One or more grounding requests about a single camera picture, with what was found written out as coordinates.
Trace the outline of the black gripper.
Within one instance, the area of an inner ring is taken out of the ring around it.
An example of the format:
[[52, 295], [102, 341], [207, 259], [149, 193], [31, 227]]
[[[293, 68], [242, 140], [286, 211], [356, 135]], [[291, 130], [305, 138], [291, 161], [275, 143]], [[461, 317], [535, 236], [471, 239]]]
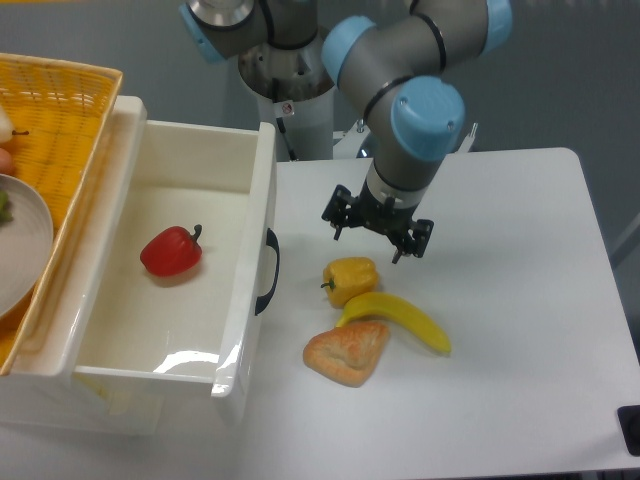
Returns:
[[395, 198], [379, 201], [365, 182], [356, 198], [344, 185], [337, 185], [321, 219], [334, 229], [334, 240], [344, 228], [356, 227], [386, 236], [396, 247], [392, 263], [397, 264], [401, 257], [422, 258], [433, 232], [432, 220], [413, 219], [415, 209], [397, 208]]

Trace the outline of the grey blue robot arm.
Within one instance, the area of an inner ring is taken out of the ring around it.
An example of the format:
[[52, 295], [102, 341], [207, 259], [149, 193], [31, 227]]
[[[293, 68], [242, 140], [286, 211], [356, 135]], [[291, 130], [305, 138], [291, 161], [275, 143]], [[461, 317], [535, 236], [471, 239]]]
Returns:
[[507, 1], [412, 1], [381, 28], [352, 16], [323, 32], [314, 1], [185, 1], [180, 15], [209, 62], [236, 58], [247, 87], [273, 103], [339, 90], [376, 137], [361, 191], [337, 186], [323, 219], [363, 227], [396, 256], [421, 257], [433, 224], [414, 213], [465, 118], [442, 73], [502, 45], [513, 25]]

